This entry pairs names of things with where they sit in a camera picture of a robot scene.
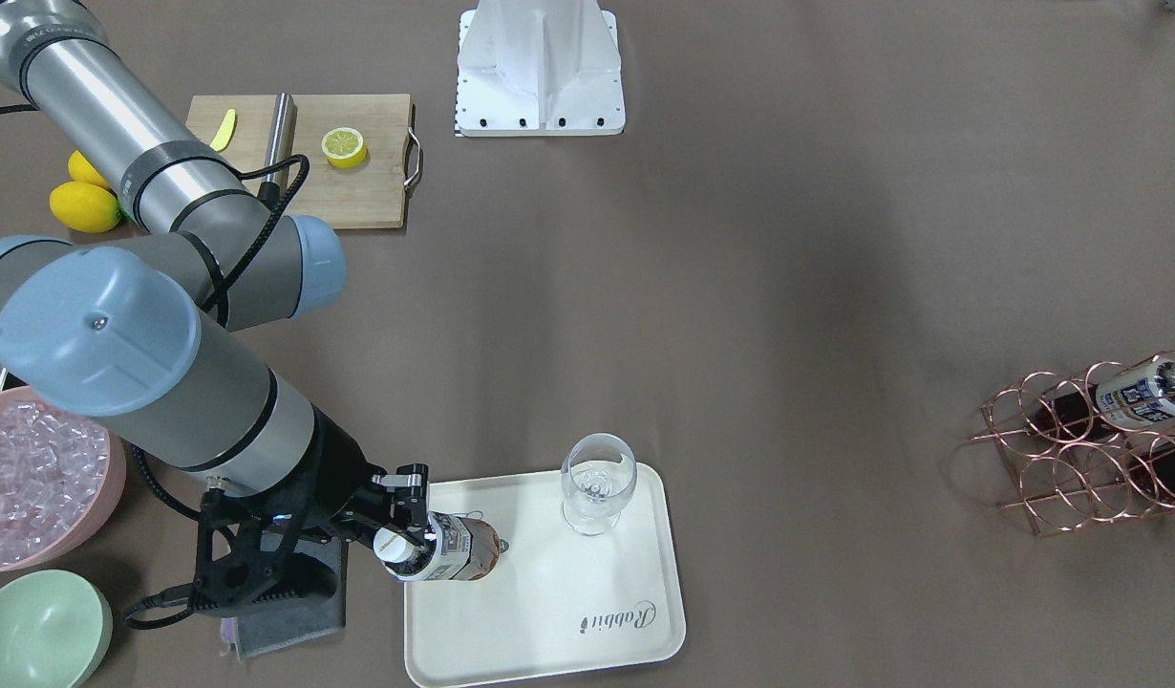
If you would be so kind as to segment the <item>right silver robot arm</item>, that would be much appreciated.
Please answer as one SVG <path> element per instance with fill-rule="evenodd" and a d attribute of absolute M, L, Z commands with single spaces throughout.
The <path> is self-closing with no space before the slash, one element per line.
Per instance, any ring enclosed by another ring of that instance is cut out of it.
<path fill-rule="evenodd" d="M 251 518 L 385 544 L 382 470 L 235 332 L 325 308 L 337 234 L 246 190 L 107 47 L 79 1 L 0 1 L 0 82 L 113 184 L 142 238 L 0 240 L 0 362 L 55 409 L 199 481 Z"/>

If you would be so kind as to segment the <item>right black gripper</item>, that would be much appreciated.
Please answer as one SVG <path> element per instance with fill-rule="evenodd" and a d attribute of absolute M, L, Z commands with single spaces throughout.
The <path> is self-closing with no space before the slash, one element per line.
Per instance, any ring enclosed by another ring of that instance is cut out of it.
<path fill-rule="evenodd" d="M 286 515 L 271 526 L 278 549 L 351 540 L 370 546 L 385 565 L 427 565 L 429 466 L 407 464 L 388 473 L 365 463 L 360 444 L 324 411 L 313 406 L 311 414 L 298 463 L 271 488 L 271 519 Z"/>

